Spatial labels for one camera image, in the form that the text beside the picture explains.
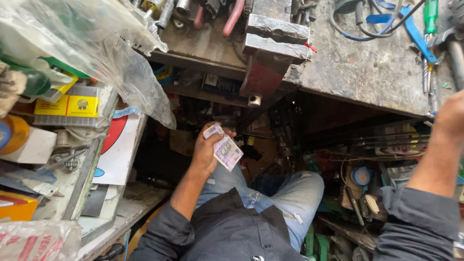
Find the dark gray shirt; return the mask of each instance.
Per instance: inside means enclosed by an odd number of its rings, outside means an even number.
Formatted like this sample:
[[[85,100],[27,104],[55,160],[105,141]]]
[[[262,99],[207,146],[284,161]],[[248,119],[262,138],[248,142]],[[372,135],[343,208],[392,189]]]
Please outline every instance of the dark gray shirt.
[[[411,188],[383,188],[389,214],[374,259],[452,260],[457,203]],[[148,224],[130,261],[302,261],[290,245],[282,212],[245,209],[234,188],[203,204],[189,222],[169,204]]]

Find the jeans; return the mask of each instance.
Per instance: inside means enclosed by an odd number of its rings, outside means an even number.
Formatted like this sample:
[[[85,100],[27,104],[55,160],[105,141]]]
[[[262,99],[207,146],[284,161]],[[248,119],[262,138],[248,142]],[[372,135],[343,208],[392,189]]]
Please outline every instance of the jeans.
[[[287,176],[277,193],[268,197],[247,187],[239,165],[235,165],[232,172],[229,172],[218,163],[206,181],[196,207],[234,187],[247,209],[254,208],[261,213],[272,205],[278,207],[284,213],[290,243],[296,251],[300,252],[301,244],[324,192],[324,181],[321,176],[310,171],[298,171]]]

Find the plastic bag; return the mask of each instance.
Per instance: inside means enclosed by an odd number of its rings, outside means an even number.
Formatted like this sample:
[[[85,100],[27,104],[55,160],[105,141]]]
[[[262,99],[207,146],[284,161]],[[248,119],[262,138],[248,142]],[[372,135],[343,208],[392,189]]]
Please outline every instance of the plastic bag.
[[[31,59],[53,56],[116,88],[130,106],[175,129],[169,100],[150,64],[132,49],[137,46],[146,55],[155,48],[168,50],[156,27],[145,27],[149,22],[128,0],[2,0],[0,4],[0,23],[40,50]],[[6,46],[5,52],[8,49],[15,47]]]
[[[0,223],[0,260],[75,260],[81,245],[81,227],[75,221]]]

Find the orange box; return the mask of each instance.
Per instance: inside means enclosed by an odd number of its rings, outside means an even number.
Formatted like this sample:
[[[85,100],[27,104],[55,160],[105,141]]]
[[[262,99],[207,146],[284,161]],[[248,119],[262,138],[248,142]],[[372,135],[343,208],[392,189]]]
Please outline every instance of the orange box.
[[[30,221],[38,204],[35,198],[0,190],[0,221]]]

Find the hand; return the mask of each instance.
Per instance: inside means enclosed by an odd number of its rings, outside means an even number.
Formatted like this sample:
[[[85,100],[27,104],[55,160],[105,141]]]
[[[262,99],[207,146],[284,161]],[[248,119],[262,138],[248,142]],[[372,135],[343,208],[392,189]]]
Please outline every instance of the hand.
[[[464,148],[464,91],[451,96],[439,109],[432,136]]]
[[[196,170],[196,173],[201,173],[204,178],[207,178],[214,171],[218,160],[214,157],[214,148],[213,145],[220,141],[224,135],[215,133],[211,135],[208,139],[203,137],[203,132],[211,127],[213,124],[220,122],[209,122],[201,129],[198,134],[197,141],[195,143],[195,151],[193,152],[192,163],[190,163],[189,169]],[[228,128],[223,128],[224,132],[229,135],[231,138],[234,138],[237,133],[230,131]]]

